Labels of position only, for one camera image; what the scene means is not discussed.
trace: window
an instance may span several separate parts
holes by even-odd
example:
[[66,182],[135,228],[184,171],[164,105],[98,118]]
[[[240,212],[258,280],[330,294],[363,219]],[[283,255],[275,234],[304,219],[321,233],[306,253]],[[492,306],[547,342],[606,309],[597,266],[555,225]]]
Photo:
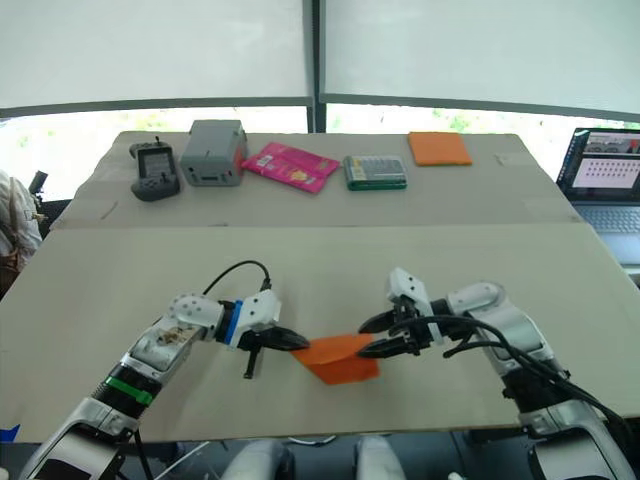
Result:
[[562,166],[573,130],[577,127],[640,129],[640,123],[484,110],[327,105],[329,133],[408,133],[423,130],[515,133],[554,181]]
[[0,119],[0,169],[29,186],[49,174],[45,200],[72,198],[124,130],[188,131],[197,119],[238,119],[247,132],[306,133],[305,107],[172,108]]

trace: blue band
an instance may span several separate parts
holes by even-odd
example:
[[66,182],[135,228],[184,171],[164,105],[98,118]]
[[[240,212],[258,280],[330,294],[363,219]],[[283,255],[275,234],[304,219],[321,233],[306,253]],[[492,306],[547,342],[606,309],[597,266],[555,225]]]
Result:
[[224,343],[229,345],[231,343],[231,337],[233,337],[233,332],[236,331],[236,326],[238,325],[238,318],[240,317],[240,310],[242,309],[242,300],[236,300],[236,307],[233,309],[233,315],[231,316],[231,323],[229,324],[229,328],[227,328],[227,334],[224,337]]

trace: tabletop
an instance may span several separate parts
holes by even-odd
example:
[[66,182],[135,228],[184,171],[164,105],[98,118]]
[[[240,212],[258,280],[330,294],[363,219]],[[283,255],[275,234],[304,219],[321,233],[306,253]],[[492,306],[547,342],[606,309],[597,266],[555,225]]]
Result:
[[[249,153],[281,142],[342,161],[347,155],[399,155],[408,187],[352,192],[342,168],[317,195],[245,172],[239,187],[193,187],[145,203],[133,196],[132,143],[154,132],[123,132],[55,228],[230,226],[410,226],[579,222],[580,217],[516,135],[463,135],[473,165],[417,167],[406,135],[249,134]],[[176,158],[186,133],[159,133]]]
[[[246,258],[271,270],[281,322],[310,339],[355,332],[389,308],[392,268],[431,298],[481,279],[504,285],[573,380],[625,416],[640,415],[640,296],[585,224],[361,228],[68,229],[51,233],[0,303],[0,428],[50,435],[179,293],[200,291]],[[212,298],[255,293],[251,268]],[[288,353],[198,344],[143,417],[145,439],[438,430],[516,423],[481,352],[443,347],[380,362],[379,378],[327,386]]]

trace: pink packet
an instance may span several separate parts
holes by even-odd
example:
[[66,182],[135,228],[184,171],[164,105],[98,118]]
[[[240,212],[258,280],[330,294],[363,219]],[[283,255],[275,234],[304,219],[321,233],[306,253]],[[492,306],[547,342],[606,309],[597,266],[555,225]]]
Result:
[[242,167],[264,177],[318,193],[340,162],[281,143],[270,143]]

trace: folded orange cloth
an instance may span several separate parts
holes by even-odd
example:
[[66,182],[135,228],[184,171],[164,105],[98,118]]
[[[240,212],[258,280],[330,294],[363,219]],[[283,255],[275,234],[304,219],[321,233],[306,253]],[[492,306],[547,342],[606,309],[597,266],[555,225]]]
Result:
[[471,157],[458,133],[411,132],[409,145],[416,165],[471,165]]
[[311,346],[291,353],[328,385],[362,382],[380,375],[375,358],[356,353],[373,341],[373,335],[341,335],[311,340]]

